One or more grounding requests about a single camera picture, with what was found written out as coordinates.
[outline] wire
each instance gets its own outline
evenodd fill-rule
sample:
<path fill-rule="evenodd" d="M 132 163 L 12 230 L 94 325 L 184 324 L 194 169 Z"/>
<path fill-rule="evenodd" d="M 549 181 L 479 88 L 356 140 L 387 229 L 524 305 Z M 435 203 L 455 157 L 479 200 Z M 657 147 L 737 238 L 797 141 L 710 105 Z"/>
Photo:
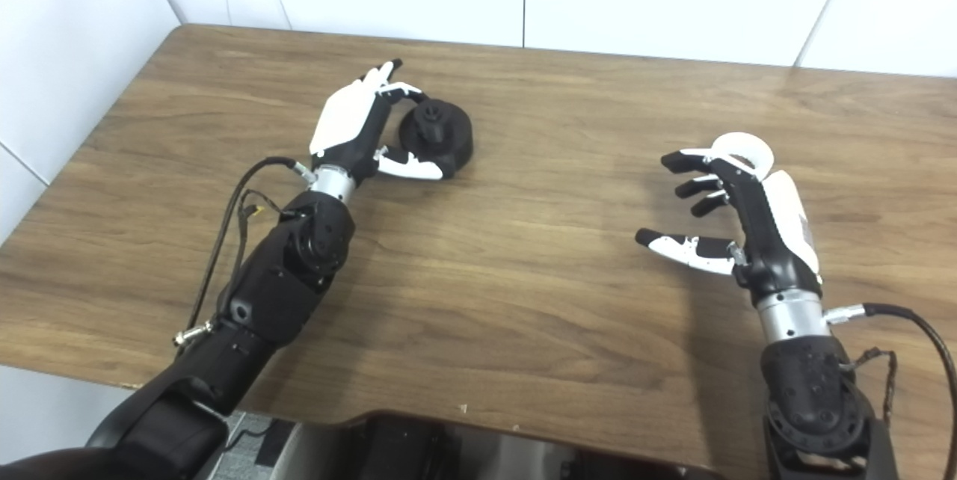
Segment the wire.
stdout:
<path fill-rule="evenodd" d="M 253 178 L 254 174 L 257 171 L 262 170 L 264 167 L 272 165 L 281 164 L 282 166 L 289 167 L 290 170 L 295 169 L 297 162 L 294 159 L 288 159 L 284 156 L 267 156 L 266 159 L 260 160 L 256 164 L 253 164 L 246 173 L 243 174 L 243 177 L 239 178 L 239 183 L 236 183 L 235 189 L 233 189 L 233 194 L 230 196 L 229 203 L 226 204 L 226 211 L 223 213 L 222 224 L 219 225 L 219 233 L 216 235 L 216 241 L 212 244 L 212 252 L 209 253 L 209 261 L 206 262 L 206 271 L 203 273 L 202 282 L 200 282 L 199 290 L 196 292 L 196 300 L 192 304 L 192 312 L 189 314 L 189 319 L 185 327 L 187 329 L 192 329 L 196 326 L 196 320 L 199 318 L 199 313 L 203 308 L 203 301 L 206 299 L 206 290 L 209 289 L 209 282 L 212 279 L 212 273 L 216 269 L 216 261 L 219 259 L 219 252 L 223 248 L 223 239 L 226 238 L 226 231 L 230 227 L 230 218 L 233 216 L 233 209 L 236 208 L 236 202 L 239 201 L 239 195 L 242 193 L 243 187 L 246 186 L 246 183 L 249 183 L 249 180 Z M 177 355 L 182 353 L 182 347 L 178 348 Z"/>
<path fill-rule="evenodd" d="M 242 425 L 242 421 L 243 421 L 243 419 L 246 418 L 246 414 L 247 414 L 247 413 L 246 413 L 245 411 L 243 411 L 242 415 L 239 415 L 239 421 L 236 422 L 236 425 L 233 426 L 233 429 L 230 429 L 230 434 L 229 434 L 229 436 L 227 437 L 227 440 L 232 439 L 232 438 L 233 438 L 233 435 L 236 434 L 236 430 L 239 430 L 239 426 Z M 215 478 L 215 477 L 216 477 L 216 471 L 219 470 L 219 466 L 223 465 L 223 456 L 225 456 L 225 455 L 226 455 L 226 452 L 220 452 L 220 453 L 219 453 L 219 459 L 216 459 L 216 467 L 213 467 L 213 468 L 212 468 L 212 473 L 209 474 L 209 477 L 208 477 L 208 478 Z"/>
<path fill-rule="evenodd" d="M 884 385 L 884 407 L 883 418 L 888 428 L 891 426 L 891 413 L 894 410 L 894 392 L 896 390 L 896 353 L 894 351 L 882 351 L 879 348 L 872 347 L 865 351 L 861 356 L 852 362 L 841 366 L 846 371 L 854 371 L 861 368 L 864 364 L 874 360 L 877 357 L 887 357 L 887 381 Z"/>
<path fill-rule="evenodd" d="M 957 473 L 957 369 L 954 368 L 954 359 L 950 356 L 950 351 L 947 350 L 944 338 L 937 334 L 937 331 L 923 317 L 914 313 L 913 310 L 906 309 L 906 307 L 864 303 L 864 312 L 868 316 L 895 316 L 909 319 L 923 330 L 923 333 L 933 342 L 934 348 L 937 348 L 937 354 L 940 355 L 944 364 L 944 373 L 947 374 L 947 386 L 950 388 L 950 412 L 953 416 L 950 426 L 950 450 L 947 453 L 947 466 L 944 467 L 944 480 L 953 480 L 954 474 Z"/>
<path fill-rule="evenodd" d="M 233 272 L 230 273 L 229 290 L 225 296 L 220 297 L 218 302 L 216 302 L 217 310 L 222 310 L 225 301 L 233 298 L 233 292 L 236 291 L 236 286 L 239 285 L 239 269 L 242 268 L 242 261 L 246 254 L 246 242 L 249 239 L 249 217 L 252 217 L 252 215 L 255 215 L 259 211 L 259 208 L 255 206 L 253 206 L 252 209 L 246 207 L 246 198 L 249 197 L 250 194 L 260 197 L 261 200 L 266 202 L 266 205 L 278 214 L 289 215 L 288 211 L 283 211 L 276 202 L 271 200 L 266 194 L 261 193 L 261 191 L 257 191 L 256 189 L 246 189 L 246 191 L 244 191 L 242 197 L 239 198 L 239 206 L 236 207 L 236 223 L 239 226 L 239 247 L 236 248 Z"/>
<path fill-rule="evenodd" d="M 269 422 L 269 426 L 266 429 L 263 429 L 262 431 L 252 431 L 249 429 L 239 430 L 239 433 L 237 433 L 237 435 L 233 437 L 233 440 L 230 440 L 228 445 L 224 447 L 223 453 L 226 453 L 232 449 L 235 449 L 236 445 L 239 444 L 240 440 L 242 440 L 243 437 L 252 437 L 253 439 L 259 439 L 260 437 L 266 435 L 267 433 L 269 433 L 269 430 L 272 429 L 274 425 L 276 425 L 276 422 L 277 422 L 276 419 L 272 419 L 272 421 Z"/>

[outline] white hand cover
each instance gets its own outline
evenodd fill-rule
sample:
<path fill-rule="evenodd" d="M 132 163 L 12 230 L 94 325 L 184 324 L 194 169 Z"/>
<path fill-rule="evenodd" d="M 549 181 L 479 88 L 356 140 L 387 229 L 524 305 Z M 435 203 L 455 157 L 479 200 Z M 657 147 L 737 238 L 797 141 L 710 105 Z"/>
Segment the white hand cover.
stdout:
<path fill-rule="evenodd" d="M 380 88 L 389 84 L 393 63 L 369 69 L 365 77 L 353 81 L 326 99 L 316 132 L 309 143 L 309 153 L 323 156 L 329 147 L 354 140 L 361 132 L 372 102 Z"/>

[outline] black fingertip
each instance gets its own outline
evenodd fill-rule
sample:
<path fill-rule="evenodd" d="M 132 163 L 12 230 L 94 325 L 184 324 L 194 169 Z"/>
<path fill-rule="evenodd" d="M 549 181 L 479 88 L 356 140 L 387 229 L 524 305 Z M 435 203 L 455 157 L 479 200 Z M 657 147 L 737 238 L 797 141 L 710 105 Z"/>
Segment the black fingertip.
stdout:
<path fill-rule="evenodd" d="M 688 171 L 703 170 L 700 156 L 688 156 L 682 152 L 668 153 L 661 157 L 661 166 L 671 173 L 688 173 Z"/>
<path fill-rule="evenodd" d="M 674 196 L 680 197 L 681 200 L 684 200 L 684 198 L 693 197 L 695 194 L 700 194 L 703 189 L 704 188 L 701 187 L 700 183 L 697 183 L 692 179 L 691 181 L 681 183 L 680 185 L 677 185 L 677 187 L 674 187 Z"/>
<path fill-rule="evenodd" d="M 724 205 L 723 197 L 705 197 L 691 206 L 691 215 L 701 218 L 722 205 Z"/>
<path fill-rule="evenodd" d="M 655 230 L 650 230 L 648 228 L 641 228 L 635 234 L 635 241 L 637 242 L 637 244 L 640 244 L 642 246 L 648 246 L 649 244 L 652 244 L 652 241 L 655 241 L 655 239 L 660 239 L 662 237 L 664 237 L 663 233 L 657 232 Z"/>

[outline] black circular object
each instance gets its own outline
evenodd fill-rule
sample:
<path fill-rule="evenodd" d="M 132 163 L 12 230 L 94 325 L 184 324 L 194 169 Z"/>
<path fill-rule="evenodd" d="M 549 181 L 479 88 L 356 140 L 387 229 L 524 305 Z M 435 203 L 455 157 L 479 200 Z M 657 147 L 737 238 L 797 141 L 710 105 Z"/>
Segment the black circular object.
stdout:
<path fill-rule="evenodd" d="M 857 392 L 848 385 L 847 381 L 841 382 L 841 401 L 843 402 L 840 415 L 835 414 L 829 409 L 820 409 L 816 415 L 810 418 L 794 414 L 790 419 L 782 414 L 778 404 L 774 401 L 768 403 L 768 416 L 772 429 L 786 440 L 790 445 L 801 452 L 809 453 L 837 453 L 857 445 L 864 432 L 864 423 L 859 422 L 859 406 L 855 399 Z M 814 419 L 821 419 L 829 425 L 818 426 L 824 428 L 820 432 L 811 432 L 809 429 L 802 429 L 808 422 Z"/>
<path fill-rule="evenodd" d="M 399 142 L 419 160 L 458 171 L 472 158 L 472 121 L 451 102 L 427 99 L 402 119 Z"/>

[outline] cable connector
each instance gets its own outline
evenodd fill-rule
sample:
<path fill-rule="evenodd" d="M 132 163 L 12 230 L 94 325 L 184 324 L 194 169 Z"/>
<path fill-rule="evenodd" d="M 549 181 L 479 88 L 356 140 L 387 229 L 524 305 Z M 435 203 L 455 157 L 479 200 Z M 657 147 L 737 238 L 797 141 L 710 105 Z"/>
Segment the cable connector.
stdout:
<path fill-rule="evenodd" d="M 861 317 L 867 317 L 864 305 L 833 307 L 833 309 L 824 310 L 824 321 L 827 324 L 847 323 L 852 319 L 861 319 Z"/>
<path fill-rule="evenodd" d="M 176 347 L 182 347 L 185 344 L 190 343 L 192 340 L 195 340 L 197 337 L 202 336 L 202 334 L 208 334 L 212 332 L 212 323 L 206 321 L 204 324 L 199 324 L 198 327 L 193 327 L 192 329 L 181 330 L 176 333 L 176 336 L 173 337 L 173 344 Z"/>
<path fill-rule="evenodd" d="M 301 162 L 297 162 L 296 165 L 292 167 L 292 170 L 300 174 L 300 177 L 304 178 L 305 182 L 309 185 L 315 183 L 318 178 L 318 176 L 312 173 L 312 170 L 309 170 L 308 167 L 305 167 Z"/>

